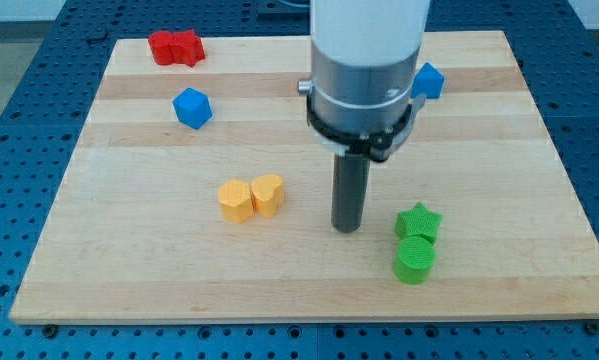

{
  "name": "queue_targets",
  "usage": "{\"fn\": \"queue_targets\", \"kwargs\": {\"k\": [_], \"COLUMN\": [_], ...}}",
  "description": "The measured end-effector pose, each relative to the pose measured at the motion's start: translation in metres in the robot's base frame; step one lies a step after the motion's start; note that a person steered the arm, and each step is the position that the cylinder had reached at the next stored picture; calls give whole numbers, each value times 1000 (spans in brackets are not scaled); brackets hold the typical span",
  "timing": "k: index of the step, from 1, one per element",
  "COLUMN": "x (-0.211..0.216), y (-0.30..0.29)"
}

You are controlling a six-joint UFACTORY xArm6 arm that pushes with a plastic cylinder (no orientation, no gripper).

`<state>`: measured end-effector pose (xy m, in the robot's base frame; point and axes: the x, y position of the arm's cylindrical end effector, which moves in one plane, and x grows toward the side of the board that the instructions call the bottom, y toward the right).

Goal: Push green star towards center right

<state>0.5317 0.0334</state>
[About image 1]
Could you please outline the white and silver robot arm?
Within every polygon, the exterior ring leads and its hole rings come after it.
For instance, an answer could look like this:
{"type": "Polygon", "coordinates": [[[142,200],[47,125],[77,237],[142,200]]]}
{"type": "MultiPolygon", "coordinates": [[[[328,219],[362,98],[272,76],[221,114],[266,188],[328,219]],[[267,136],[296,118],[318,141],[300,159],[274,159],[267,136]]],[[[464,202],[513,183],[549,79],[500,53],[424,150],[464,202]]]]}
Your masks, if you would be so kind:
{"type": "Polygon", "coordinates": [[[386,161],[408,138],[430,0],[312,0],[307,121],[338,156],[386,161]]]}

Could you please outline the blue block behind arm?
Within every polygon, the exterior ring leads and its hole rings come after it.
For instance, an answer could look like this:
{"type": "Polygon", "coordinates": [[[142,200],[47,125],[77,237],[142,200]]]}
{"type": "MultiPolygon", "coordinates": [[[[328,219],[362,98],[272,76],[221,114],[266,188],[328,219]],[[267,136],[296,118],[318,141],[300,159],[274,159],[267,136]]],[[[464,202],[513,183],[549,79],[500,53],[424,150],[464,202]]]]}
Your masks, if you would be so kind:
{"type": "Polygon", "coordinates": [[[444,75],[432,64],[425,63],[413,80],[411,97],[425,95],[427,99],[438,99],[442,94],[444,84],[444,75]]]}

